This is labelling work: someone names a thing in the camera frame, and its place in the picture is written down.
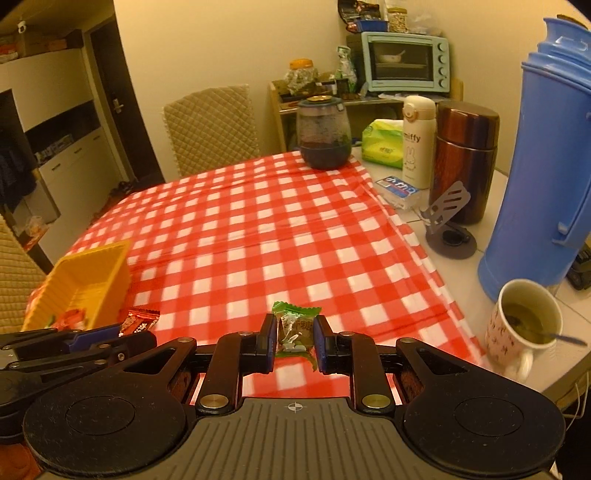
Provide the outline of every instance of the green tissue package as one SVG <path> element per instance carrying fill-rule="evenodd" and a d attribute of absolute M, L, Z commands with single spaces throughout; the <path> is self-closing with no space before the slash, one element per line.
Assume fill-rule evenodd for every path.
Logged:
<path fill-rule="evenodd" d="M 361 139 L 361 157 L 388 167 L 402 168 L 403 120 L 377 119 L 371 122 Z"/>

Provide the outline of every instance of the glass jar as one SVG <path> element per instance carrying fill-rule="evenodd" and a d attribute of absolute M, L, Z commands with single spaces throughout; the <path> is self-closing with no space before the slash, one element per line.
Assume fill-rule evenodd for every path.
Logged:
<path fill-rule="evenodd" d="M 351 155 L 351 127 L 343 101 L 318 95 L 298 103 L 297 142 L 312 168 L 334 170 L 345 165 Z"/>
<path fill-rule="evenodd" d="M 408 33 L 406 8 L 388 8 L 388 31 L 395 33 Z"/>

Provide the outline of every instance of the oven window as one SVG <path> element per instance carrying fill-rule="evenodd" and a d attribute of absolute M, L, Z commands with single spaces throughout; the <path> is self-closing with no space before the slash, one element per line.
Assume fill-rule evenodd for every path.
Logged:
<path fill-rule="evenodd" d="M 373 80 L 433 81 L 433 46 L 416 43 L 369 43 Z"/>

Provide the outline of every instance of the spoon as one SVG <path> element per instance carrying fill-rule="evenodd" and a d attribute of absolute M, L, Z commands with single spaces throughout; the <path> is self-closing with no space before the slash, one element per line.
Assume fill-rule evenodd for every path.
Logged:
<path fill-rule="evenodd" d="M 580 338 L 570 337 L 568 335 L 558 335 L 558 333 L 537 332 L 536 330 L 532 330 L 531 328 L 527 328 L 519 318 L 513 317 L 513 315 L 505 315 L 505 318 L 507 319 L 507 322 L 509 323 L 509 325 L 511 325 L 513 328 L 520 327 L 520 328 L 523 328 L 524 330 L 527 330 L 528 332 L 535 333 L 536 335 L 543 335 L 543 336 L 550 337 L 550 338 L 556 338 L 557 340 L 562 340 L 563 342 L 567 342 L 567 343 L 573 343 L 575 345 L 588 346 L 587 342 L 585 342 L 584 340 L 581 340 Z"/>

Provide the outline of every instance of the mug handle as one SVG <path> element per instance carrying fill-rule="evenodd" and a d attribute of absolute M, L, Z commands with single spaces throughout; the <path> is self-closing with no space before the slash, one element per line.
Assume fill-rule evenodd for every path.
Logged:
<path fill-rule="evenodd" d="M 529 348 L 524 349 L 519 356 L 519 368 L 517 369 L 516 381 L 525 383 L 530 376 L 531 367 L 534 364 L 534 353 Z"/>

